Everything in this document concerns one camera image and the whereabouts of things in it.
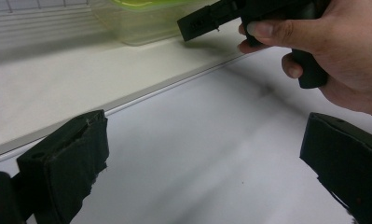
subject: black handheld device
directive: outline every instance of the black handheld device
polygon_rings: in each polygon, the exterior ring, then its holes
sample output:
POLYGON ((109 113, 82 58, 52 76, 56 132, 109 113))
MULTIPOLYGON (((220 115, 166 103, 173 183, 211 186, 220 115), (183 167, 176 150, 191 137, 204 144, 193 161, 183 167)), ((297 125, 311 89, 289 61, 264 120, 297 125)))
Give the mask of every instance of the black handheld device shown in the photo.
MULTIPOLYGON (((204 35, 226 22, 241 17, 243 25, 262 21, 269 14, 280 12, 286 19, 312 20, 322 16, 329 0, 220 0, 180 19, 177 24, 185 41, 204 35)), ((260 45, 253 36, 246 34, 251 47, 260 45)), ((293 49, 295 60, 302 65, 303 75, 299 85, 303 89, 323 86, 327 73, 310 53, 293 49)))

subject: human hand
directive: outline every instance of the human hand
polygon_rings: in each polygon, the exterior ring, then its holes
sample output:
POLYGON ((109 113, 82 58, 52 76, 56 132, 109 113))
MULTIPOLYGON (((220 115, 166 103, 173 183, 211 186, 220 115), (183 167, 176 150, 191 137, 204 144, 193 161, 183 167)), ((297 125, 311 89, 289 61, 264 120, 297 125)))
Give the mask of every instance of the human hand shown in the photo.
MULTIPOLYGON (((372 0, 331 0, 320 19, 252 22, 247 32, 265 46, 311 53, 329 74, 320 88, 325 98, 372 115, 372 0)), ((239 49, 255 50, 245 42, 239 49)), ((289 77, 302 76, 302 67, 291 54, 283 57, 282 68, 289 77)))

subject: clear plastic container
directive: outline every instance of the clear plastic container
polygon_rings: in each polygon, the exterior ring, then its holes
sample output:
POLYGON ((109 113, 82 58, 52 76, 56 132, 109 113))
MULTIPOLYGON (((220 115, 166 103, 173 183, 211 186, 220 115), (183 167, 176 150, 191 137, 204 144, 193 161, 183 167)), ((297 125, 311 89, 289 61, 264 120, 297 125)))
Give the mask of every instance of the clear plastic container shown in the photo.
POLYGON ((91 0, 96 17, 131 46, 180 35, 177 21, 214 0, 91 0))

